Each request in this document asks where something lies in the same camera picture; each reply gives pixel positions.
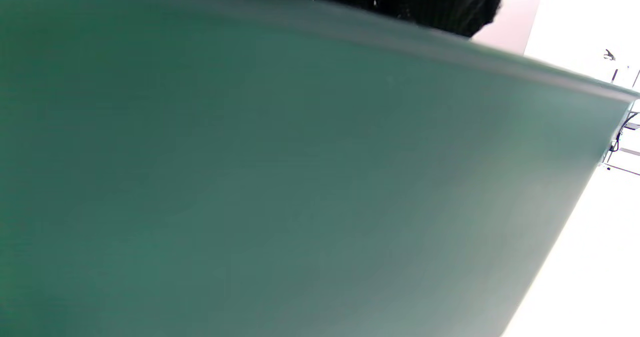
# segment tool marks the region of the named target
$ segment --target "white wall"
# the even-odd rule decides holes
[[[611,68],[602,57],[605,49],[620,60],[629,58],[627,20],[633,18],[633,4],[635,0],[541,0],[525,56],[606,80]]]
[[[640,336],[639,185],[595,171],[503,337]]]
[[[539,4],[540,0],[502,0],[493,23],[473,36],[473,41],[522,55]]]

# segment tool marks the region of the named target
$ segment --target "black cable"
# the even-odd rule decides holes
[[[629,114],[630,116],[628,116],[624,120],[624,123],[622,123],[622,125],[620,126],[620,129],[617,130],[617,134],[615,135],[615,143],[613,143],[613,145],[608,148],[608,150],[610,150],[611,152],[618,151],[618,148],[620,147],[620,135],[622,134],[622,129],[627,125],[629,121],[631,121],[632,118],[640,114],[640,112],[629,112]]]

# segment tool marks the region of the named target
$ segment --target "teal panel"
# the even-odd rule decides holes
[[[498,337],[638,98],[309,0],[0,21],[3,337]]]

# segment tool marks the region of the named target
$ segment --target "green surface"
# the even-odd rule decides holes
[[[636,98],[308,0],[0,21],[2,337],[498,337]]]

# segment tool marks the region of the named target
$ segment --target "green board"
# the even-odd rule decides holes
[[[321,1],[0,21],[2,337],[498,337],[637,98]]]

